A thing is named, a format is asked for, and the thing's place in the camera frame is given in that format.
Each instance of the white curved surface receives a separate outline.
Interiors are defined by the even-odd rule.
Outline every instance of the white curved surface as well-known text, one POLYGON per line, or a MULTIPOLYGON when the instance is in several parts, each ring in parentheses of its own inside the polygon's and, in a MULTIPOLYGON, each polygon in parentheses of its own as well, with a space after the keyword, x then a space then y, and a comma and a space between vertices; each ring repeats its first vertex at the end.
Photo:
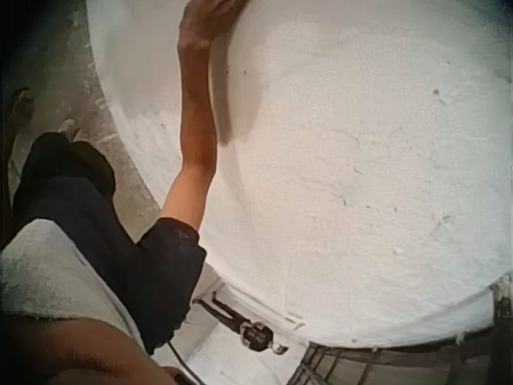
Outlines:
MULTIPOLYGON (((87 5, 119 135, 162 204, 180 167, 184 2, 87 5)), ((315 342, 488 325, 487 286, 511 268, 508 42, 500 12, 451 0, 252 0, 227 87, 215 63, 229 143, 201 230, 208 263, 315 342)))

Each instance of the black sleeve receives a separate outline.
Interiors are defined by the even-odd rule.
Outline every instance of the black sleeve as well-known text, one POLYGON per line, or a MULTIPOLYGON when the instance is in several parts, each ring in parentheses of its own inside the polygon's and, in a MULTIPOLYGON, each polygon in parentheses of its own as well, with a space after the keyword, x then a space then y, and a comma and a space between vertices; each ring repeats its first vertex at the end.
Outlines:
POLYGON ((173 218, 160 218, 140 239, 138 246, 167 272, 179 295, 189 303, 200 279, 207 252, 198 245, 200 235, 173 218))
POLYGON ((151 266, 152 292, 139 332, 149 354, 173 336, 190 310, 192 292, 200 279, 206 251, 199 234, 176 219, 160 218, 140 239, 142 257, 151 266))

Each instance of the dark shirt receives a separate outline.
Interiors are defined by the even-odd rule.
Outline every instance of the dark shirt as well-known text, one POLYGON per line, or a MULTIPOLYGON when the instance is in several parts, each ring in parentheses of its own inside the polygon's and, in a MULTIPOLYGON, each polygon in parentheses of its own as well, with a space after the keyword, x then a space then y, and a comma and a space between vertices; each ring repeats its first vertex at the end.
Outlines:
POLYGON ((47 219, 63 230, 126 307, 148 354, 185 320, 206 257, 190 226, 160 218, 134 242, 111 199, 79 176, 22 179, 14 216, 18 229, 47 219))

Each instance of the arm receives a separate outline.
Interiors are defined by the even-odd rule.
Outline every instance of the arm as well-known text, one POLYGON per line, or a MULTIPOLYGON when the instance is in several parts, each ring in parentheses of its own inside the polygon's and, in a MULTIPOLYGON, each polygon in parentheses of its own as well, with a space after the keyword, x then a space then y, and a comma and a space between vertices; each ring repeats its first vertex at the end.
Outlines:
POLYGON ((216 173, 217 134, 208 87, 212 41, 233 25, 247 0, 192 0, 180 25, 182 169, 161 213, 198 230, 216 173))

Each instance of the concrete floor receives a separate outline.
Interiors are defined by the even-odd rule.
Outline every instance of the concrete floor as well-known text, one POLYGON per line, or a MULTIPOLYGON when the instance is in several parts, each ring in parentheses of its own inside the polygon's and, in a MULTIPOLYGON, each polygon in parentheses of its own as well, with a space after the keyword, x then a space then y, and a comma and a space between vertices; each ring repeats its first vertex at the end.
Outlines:
POLYGON ((48 3, 2 72, 2 102, 20 87, 29 87, 35 101, 30 126, 19 133, 14 145, 11 194, 19 183, 32 141, 73 119, 80 128, 77 139, 91 142, 111 162, 117 180, 114 203, 119 219, 137 239, 156 219, 159 207, 117 136, 103 98, 89 43, 85 2, 48 3))

